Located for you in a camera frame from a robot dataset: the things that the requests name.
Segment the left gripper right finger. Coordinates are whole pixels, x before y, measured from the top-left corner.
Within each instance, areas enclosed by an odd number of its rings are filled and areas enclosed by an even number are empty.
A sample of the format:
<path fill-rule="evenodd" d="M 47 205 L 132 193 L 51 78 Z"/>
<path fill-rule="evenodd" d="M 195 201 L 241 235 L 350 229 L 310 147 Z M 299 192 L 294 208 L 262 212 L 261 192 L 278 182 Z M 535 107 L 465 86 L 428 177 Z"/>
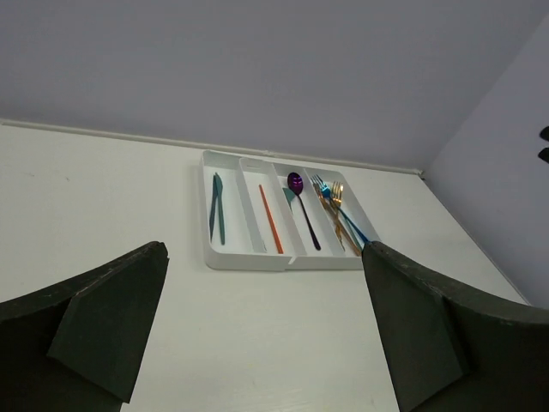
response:
<path fill-rule="evenodd" d="M 546 411 L 548 311 L 373 241 L 365 281 L 401 411 Z"/>

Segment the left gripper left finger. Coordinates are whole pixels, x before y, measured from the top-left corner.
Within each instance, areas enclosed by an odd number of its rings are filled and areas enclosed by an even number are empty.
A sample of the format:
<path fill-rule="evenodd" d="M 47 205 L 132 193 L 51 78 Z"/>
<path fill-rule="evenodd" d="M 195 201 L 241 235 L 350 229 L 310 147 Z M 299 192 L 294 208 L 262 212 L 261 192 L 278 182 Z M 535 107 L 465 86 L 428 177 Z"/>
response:
<path fill-rule="evenodd" d="M 154 241 L 1 305 L 3 411 L 119 411 L 130 402 L 165 284 Z"/>

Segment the dark blue metal fork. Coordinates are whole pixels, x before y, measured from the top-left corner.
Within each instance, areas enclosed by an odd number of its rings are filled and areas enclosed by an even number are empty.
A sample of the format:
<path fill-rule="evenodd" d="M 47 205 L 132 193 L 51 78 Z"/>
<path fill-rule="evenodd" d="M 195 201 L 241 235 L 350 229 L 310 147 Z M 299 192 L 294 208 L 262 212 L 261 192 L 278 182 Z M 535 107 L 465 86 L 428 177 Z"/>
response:
<path fill-rule="evenodd" d="M 370 243 L 370 240 L 347 215 L 344 215 L 343 218 L 347 226 L 349 227 L 350 234 L 355 245 L 362 251 L 364 249 L 364 246 Z"/>

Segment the gold ornate fork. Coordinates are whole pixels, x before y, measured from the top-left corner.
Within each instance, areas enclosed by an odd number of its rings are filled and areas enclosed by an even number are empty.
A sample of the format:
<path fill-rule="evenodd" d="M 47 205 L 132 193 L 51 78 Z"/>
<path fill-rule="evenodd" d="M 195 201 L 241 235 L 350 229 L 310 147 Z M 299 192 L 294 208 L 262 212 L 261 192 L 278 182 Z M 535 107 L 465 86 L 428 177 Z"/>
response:
<path fill-rule="evenodd" d="M 341 205 L 342 205 L 342 190 L 343 190 L 343 185 L 341 182 L 338 182 L 338 181 L 334 181 L 331 185 L 331 198 L 332 198 L 332 201 L 335 203 L 335 205 L 337 206 L 337 209 L 340 213 L 342 213 L 341 211 Z M 353 243 L 357 246 L 357 248 L 359 249 L 361 247 L 361 244 L 359 242 L 359 240 L 357 239 L 354 231 L 353 231 L 353 228 L 352 226 L 350 225 L 348 219 L 346 217 L 343 217 L 343 221 L 344 221 L 344 225 L 346 226 L 347 228 L 347 231 L 351 237 L 351 240 L 353 241 Z"/>

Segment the rose gold fork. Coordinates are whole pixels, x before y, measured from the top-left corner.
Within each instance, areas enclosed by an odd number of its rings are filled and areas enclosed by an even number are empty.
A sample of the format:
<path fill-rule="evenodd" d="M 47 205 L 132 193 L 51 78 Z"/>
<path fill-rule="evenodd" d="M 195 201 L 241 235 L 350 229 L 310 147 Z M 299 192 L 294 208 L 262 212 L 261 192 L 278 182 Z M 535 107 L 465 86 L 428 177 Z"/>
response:
<path fill-rule="evenodd" d="M 341 248 L 344 249 L 342 239 L 345 238 L 347 243 L 351 246 L 353 253 L 358 257 L 361 253 L 361 244 L 357 240 L 349 222 L 339 210 L 341 201 L 335 199 L 335 196 L 332 194 L 332 190 L 330 190 L 328 185 L 320 178 L 318 174 L 314 174 L 312 176 L 311 182 L 317 192 L 317 195 L 319 196 L 325 212 L 333 223 L 335 236 L 340 241 Z"/>

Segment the dark blue plastic knife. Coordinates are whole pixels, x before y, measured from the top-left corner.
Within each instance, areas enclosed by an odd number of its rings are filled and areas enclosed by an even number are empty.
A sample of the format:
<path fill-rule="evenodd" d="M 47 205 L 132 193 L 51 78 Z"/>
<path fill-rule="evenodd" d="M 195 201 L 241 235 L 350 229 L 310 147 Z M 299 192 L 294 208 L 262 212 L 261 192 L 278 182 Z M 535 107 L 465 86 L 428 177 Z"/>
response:
<path fill-rule="evenodd" d="M 212 240 L 213 234 L 214 234 L 215 213 L 216 213 L 216 207 L 218 204 L 218 197 L 219 197 L 218 191 L 214 190 L 212 194 L 211 206 L 210 206 L 209 218 L 208 218 L 210 241 Z"/>

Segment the blue plastic fork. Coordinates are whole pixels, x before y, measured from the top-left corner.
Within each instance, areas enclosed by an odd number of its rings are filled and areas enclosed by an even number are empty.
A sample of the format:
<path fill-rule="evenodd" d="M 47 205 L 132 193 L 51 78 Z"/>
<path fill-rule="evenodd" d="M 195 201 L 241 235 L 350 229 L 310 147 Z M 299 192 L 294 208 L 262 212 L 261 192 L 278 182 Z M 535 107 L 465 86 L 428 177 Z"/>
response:
<path fill-rule="evenodd" d="M 323 196 L 325 198 L 329 198 L 331 200 L 331 203 L 335 204 L 333 201 L 332 201 L 332 198 L 331 198 L 331 186 L 328 186 L 323 180 L 320 180 L 320 187 L 321 187 L 321 192 L 323 194 Z M 347 215 L 341 208 L 341 211 L 342 211 L 342 216 L 344 215 Z"/>

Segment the teal plastic knife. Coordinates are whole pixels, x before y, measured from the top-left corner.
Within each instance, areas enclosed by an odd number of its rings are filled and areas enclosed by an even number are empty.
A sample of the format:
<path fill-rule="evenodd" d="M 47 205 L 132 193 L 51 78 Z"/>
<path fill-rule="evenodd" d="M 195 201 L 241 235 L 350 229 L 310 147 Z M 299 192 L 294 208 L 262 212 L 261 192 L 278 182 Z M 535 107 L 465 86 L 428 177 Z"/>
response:
<path fill-rule="evenodd" d="M 222 202 L 223 184 L 222 179 L 218 173 L 214 174 L 214 189 L 215 189 L 215 203 L 217 204 L 218 221 L 220 226 L 220 242 L 222 245 L 226 243 L 226 230 L 225 230 L 225 218 Z"/>

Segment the teal plastic spoon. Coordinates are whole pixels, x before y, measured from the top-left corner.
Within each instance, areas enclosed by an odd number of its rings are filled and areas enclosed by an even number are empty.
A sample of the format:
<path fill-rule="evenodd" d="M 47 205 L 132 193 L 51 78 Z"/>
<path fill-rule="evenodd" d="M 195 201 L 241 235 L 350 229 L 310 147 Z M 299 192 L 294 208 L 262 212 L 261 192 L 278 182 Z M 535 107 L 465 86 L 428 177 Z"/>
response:
<path fill-rule="evenodd" d="M 289 208 L 291 208 L 293 205 L 293 199 L 295 198 L 295 193 L 288 187 L 283 187 L 282 190 L 287 200 L 288 206 Z"/>

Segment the purple metal spoon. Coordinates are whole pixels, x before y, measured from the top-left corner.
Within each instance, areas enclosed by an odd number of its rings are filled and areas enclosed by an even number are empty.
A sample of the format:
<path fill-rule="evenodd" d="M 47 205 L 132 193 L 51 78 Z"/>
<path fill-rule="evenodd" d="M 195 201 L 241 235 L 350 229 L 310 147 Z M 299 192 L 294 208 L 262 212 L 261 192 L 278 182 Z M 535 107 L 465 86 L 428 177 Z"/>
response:
<path fill-rule="evenodd" d="M 299 200 L 299 204 L 301 206 L 301 209 L 303 210 L 303 214 L 304 214 L 305 221 L 306 221 L 307 227 L 308 227 L 310 235 L 311 235 L 313 245 L 314 245 L 314 247 L 317 251 L 320 251 L 322 249 L 322 247 L 321 247 L 321 245 L 318 241 L 318 238 L 316 236 L 314 228 L 311 225 L 311 221 L 310 221 L 309 216 L 307 214 L 307 211 L 305 209 L 305 205 L 303 203 L 303 200 L 301 199 L 301 193 L 303 192 L 303 189 L 304 189 L 304 182 L 303 182 L 302 177 L 296 172 L 289 173 L 287 175 L 287 186 L 288 186 L 288 189 Z"/>

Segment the orange chopstick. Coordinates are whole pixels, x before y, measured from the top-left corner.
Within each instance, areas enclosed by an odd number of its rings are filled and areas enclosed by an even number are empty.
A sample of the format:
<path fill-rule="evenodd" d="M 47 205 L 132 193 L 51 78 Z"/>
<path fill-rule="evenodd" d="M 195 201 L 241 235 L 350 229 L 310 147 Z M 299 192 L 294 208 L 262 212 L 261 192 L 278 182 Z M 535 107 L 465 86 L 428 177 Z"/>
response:
<path fill-rule="evenodd" d="M 284 254 L 281 239 L 280 239 L 280 236 L 278 234 L 278 231 L 277 231 L 275 221 L 274 221 L 274 218 L 272 216 L 270 207 L 268 205 L 268 200 L 267 200 L 267 197 L 266 197 L 266 194 L 265 194 L 265 190 L 263 189 L 262 185 L 258 185 L 258 188 L 259 188 L 259 191 L 261 193 L 263 206 L 264 206 L 265 211 L 266 211 L 266 215 L 267 215 L 267 218 L 268 218 L 268 223 L 269 223 L 271 233 L 272 233 L 273 238 L 274 238 L 274 243 L 275 243 L 277 252 L 278 252 L 278 254 Z"/>

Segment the iridescent rainbow fork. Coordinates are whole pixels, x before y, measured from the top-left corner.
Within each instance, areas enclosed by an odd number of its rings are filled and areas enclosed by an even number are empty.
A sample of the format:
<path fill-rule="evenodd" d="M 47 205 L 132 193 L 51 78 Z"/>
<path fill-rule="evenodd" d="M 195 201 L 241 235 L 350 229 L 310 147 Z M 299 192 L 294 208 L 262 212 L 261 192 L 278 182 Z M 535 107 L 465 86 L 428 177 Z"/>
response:
<path fill-rule="evenodd" d="M 333 208 L 329 205 L 328 200 L 323 196 L 320 186 L 317 183 L 313 183 L 312 185 L 320 199 L 322 206 L 331 217 L 334 225 L 335 236 L 339 240 L 341 247 L 343 247 L 341 228 L 340 228 L 340 224 L 338 223 L 338 218 L 336 216 L 336 213 L 334 212 Z"/>

